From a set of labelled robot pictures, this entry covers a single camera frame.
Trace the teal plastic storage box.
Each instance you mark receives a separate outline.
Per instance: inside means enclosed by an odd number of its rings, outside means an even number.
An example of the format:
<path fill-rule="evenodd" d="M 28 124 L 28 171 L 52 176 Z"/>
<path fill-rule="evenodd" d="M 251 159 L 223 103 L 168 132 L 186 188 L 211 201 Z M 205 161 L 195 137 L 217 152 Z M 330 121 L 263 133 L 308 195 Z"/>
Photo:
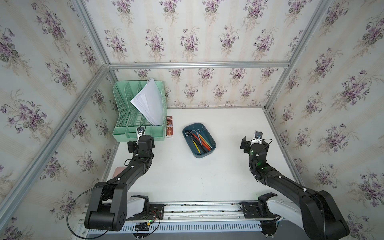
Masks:
<path fill-rule="evenodd" d="M 201 152 L 201 155 L 198 153 L 194 143 L 192 142 L 192 139 L 190 137 L 188 137 L 186 135 L 186 132 L 187 131 L 194 131 L 196 133 L 199 132 L 205 139 L 206 141 L 212 146 L 212 150 L 209 151 L 209 152 Z M 212 135 L 210 134 L 210 132 L 208 131 L 208 129 L 206 128 L 206 126 L 202 123 L 194 123 L 194 124 L 191 124 L 191 125 L 188 125 L 186 127 L 183 128 L 182 130 L 182 133 L 183 133 L 183 136 L 192 152 L 192 154 L 194 155 L 195 158 L 198 158 L 198 159 L 201 159 L 201 158 L 204 158 L 210 154 L 213 153 L 213 151 L 216 149 L 217 147 L 217 144 L 214 140 L 214 138 L 212 137 Z"/>

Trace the orange hex key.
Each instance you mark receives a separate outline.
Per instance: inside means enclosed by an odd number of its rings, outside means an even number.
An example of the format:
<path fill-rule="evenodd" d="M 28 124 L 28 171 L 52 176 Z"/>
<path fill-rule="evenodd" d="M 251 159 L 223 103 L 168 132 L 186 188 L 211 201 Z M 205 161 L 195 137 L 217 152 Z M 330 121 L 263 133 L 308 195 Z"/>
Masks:
<path fill-rule="evenodd" d="M 204 148 L 206 148 L 208 151 L 211 151 L 212 146 L 206 141 L 206 139 L 197 131 L 196 131 L 196 135 L 197 135 L 197 138 L 198 138 L 199 142 L 201 143 L 201 145 Z"/>

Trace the thin black hex key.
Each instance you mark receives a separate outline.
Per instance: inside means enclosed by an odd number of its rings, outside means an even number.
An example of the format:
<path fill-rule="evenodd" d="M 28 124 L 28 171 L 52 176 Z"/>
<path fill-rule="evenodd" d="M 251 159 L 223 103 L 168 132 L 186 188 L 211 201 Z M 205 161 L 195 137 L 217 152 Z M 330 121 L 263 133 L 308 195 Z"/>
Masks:
<path fill-rule="evenodd" d="M 204 152 L 204 153 L 209 152 L 206 148 L 204 148 L 201 145 L 201 143 L 199 142 L 199 140 L 197 138 L 197 135 L 196 135 L 196 133 L 194 131 L 187 131 L 186 135 L 197 143 L 197 145 L 199 146 L 201 152 Z"/>

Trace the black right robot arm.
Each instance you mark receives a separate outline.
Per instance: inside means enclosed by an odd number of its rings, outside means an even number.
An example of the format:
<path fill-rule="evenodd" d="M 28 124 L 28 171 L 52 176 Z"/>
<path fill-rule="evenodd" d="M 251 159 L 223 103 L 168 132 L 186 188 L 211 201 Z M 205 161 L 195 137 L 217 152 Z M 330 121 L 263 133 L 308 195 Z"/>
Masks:
<path fill-rule="evenodd" d="M 258 183 L 287 197 L 294 205 L 275 205 L 269 193 L 259 197 L 258 214 L 277 215 L 302 228 L 311 240 L 340 240 L 350 229 L 332 195 L 306 188 L 285 177 L 267 163 L 269 143 L 265 139 L 243 138 L 240 148 L 249 156 L 249 170 Z"/>

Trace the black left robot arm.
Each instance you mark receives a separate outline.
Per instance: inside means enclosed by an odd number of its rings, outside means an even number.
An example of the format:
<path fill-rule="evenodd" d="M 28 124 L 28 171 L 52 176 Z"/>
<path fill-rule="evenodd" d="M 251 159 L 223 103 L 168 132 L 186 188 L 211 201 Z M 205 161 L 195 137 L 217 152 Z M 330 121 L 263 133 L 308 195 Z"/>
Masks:
<path fill-rule="evenodd" d="M 139 195 L 129 198 L 128 190 L 149 170 L 154 147 L 155 141 L 150 135 L 128 142 L 129 153 L 133 154 L 128 166 L 107 182 L 98 182 L 92 189 L 85 217 L 87 229 L 118 232 L 127 219 L 149 213 L 149 198 Z"/>

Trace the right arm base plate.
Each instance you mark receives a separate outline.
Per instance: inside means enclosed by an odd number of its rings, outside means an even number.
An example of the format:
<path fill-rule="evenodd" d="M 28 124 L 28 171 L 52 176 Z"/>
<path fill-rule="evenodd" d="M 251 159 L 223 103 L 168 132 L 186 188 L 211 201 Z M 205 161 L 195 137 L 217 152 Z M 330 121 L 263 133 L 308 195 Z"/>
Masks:
<path fill-rule="evenodd" d="M 240 209 L 245 219 L 280 219 L 281 216 L 273 214 L 266 202 L 240 202 Z"/>

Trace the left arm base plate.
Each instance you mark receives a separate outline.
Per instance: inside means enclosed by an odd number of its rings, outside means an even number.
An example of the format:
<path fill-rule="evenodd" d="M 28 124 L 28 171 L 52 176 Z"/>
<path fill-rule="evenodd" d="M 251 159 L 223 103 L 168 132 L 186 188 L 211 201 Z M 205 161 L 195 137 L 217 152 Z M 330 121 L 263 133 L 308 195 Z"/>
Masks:
<path fill-rule="evenodd" d="M 127 221 L 149 221 L 149 220 L 163 220 L 165 211 L 165 204 L 150 203 L 149 206 L 144 207 L 141 213 L 127 218 Z"/>

